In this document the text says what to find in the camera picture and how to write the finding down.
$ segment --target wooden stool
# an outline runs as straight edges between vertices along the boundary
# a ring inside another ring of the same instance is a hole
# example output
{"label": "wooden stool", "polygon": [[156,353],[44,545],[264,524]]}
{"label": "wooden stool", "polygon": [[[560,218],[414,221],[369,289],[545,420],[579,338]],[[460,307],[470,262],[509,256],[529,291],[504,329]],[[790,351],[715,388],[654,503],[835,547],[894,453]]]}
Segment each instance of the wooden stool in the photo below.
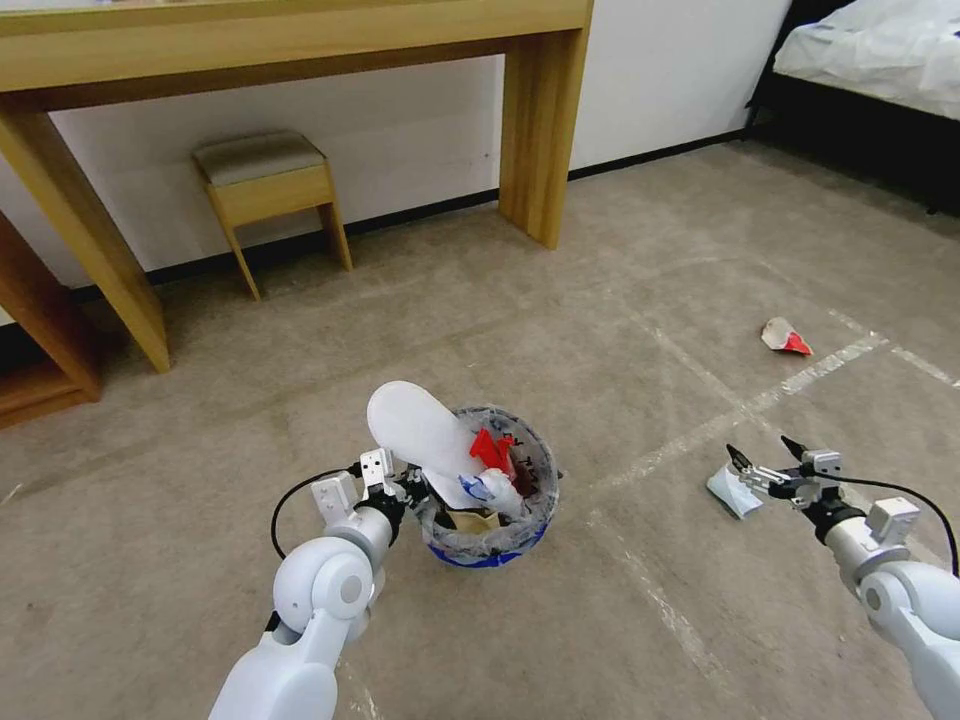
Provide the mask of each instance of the wooden stool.
{"label": "wooden stool", "polygon": [[238,225],[316,207],[344,270],[353,269],[330,163],[305,137],[276,132],[228,140],[195,150],[193,159],[256,300],[260,291],[233,232]]}

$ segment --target white bedsheet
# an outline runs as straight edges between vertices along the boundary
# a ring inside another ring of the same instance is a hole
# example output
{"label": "white bedsheet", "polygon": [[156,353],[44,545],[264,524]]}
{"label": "white bedsheet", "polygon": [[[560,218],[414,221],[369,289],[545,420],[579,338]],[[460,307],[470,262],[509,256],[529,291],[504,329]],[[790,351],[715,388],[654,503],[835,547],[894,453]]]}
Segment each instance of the white bedsheet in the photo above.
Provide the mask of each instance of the white bedsheet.
{"label": "white bedsheet", "polygon": [[787,36],[774,72],[960,120],[960,0],[856,0]]}

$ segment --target red and white wrapper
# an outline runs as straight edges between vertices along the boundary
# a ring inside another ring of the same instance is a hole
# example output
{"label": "red and white wrapper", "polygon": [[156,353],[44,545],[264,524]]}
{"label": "red and white wrapper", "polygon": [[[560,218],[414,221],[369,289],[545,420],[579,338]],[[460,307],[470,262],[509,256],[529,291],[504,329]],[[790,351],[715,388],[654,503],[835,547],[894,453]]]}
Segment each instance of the red and white wrapper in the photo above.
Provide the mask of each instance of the red and white wrapper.
{"label": "red and white wrapper", "polygon": [[771,350],[795,352],[801,355],[813,355],[813,350],[800,337],[800,333],[793,329],[793,325],[786,318],[775,317],[763,326],[760,339]]}

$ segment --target white wall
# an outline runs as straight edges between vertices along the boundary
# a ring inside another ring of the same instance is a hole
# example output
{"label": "white wall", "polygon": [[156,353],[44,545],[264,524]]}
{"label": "white wall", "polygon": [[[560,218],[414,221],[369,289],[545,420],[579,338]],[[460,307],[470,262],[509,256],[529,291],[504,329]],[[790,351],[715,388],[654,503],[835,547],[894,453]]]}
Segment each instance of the white wall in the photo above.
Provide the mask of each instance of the white wall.
{"label": "white wall", "polygon": [[[788,0],[596,0],[571,167],[742,127]],[[147,270],[226,251],[190,164],[205,141],[302,132],[331,159],[346,222],[498,184],[502,58],[58,113]],[[0,160],[0,209],[60,280],[89,280]],[[256,243],[312,213],[245,228]]]}

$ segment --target black cable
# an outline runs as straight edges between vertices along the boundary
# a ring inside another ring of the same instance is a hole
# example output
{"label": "black cable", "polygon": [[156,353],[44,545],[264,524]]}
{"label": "black cable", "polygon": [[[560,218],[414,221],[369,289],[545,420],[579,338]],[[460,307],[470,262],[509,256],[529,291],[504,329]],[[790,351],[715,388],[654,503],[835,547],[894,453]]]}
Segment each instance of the black cable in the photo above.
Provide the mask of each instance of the black cable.
{"label": "black cable", "polygon": [[940,518],[940,522],[943,523],[943,529],[947,533],[947,544],[950,546],[950,569],[953,572],[954,577],[960,578],[960,559],[958,559],[957,556],[957,539],[953,535],[953,528],[950,526],[950,521],[947,519],[947,516],[944,515],[943,510],[941,510],[937,504],[926,495],[918,493],[916,490],[911,490],[908,487],[904,487],[903,485],[894,485],[893,483],[884,483],[879,482],[878,480],[859,480],[857,478],[846,478],[841,477],[840,475],[820,473],[815,470],[813,474],[817,477],[826,478],[827,480],[850,483],[851,485],[870,485],[872,487],[882,487],[888,490],[897,490],[898,492],[907,493],[907,495],[913,495],[913,497],[923,500],[923,502],[929,505],[930,509],[937,514],[937,517]]}
{"label": "black cable", "polygon": [[340,468],[339,470],[327,470],[326,472],[322,472],[319,475],[314,475],[313,477],[307,478],[306,480],[301,480],[292,488],[287,490],[283,494],[283,497],[281,497],[280,500],[277,501],[277,506],[273,509],[273,517],[270,518],[270,541],[273,543],[273,549],[277,551],[277,555],[280,556],[281,560],[287,557],[287,554],[283,551],[283,549],[280,547],[280,543],[277,541],[277,518],[280,517],[280,509],[283,507],[284,503],[286,503],[287,500],[290,499],[291,495],[293,495],[298,490],[305,488],[310,483],[316,482],[317,480],[320,480],[321,478],[325,478],[329,475],[336,475],[337,473],[341,473],[341,472],[348,472],[351,475],[357,476],[360,474],[360,463],[359,462],[354,463],[351,467]]}

